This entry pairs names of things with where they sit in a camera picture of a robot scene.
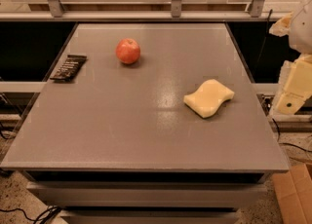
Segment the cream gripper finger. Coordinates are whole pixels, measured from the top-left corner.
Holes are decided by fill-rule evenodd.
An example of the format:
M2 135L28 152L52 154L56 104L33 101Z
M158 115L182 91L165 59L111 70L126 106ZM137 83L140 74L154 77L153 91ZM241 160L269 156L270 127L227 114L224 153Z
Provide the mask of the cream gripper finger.
M281 67L271 112L293 115L312 96L312 55L301 54Z
M277 20L269 29L269 33L278 37L289 34L293 14L289 13Z

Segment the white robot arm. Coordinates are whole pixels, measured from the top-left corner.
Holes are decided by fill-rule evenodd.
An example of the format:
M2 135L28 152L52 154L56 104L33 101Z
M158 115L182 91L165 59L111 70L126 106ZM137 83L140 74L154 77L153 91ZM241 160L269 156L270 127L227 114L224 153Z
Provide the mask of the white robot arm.
M294 12L275 22L269 33L288 35L290 47L299 52L295 61L283 63L273 100L276 112L293 115L312 96L312 0L304 0Z

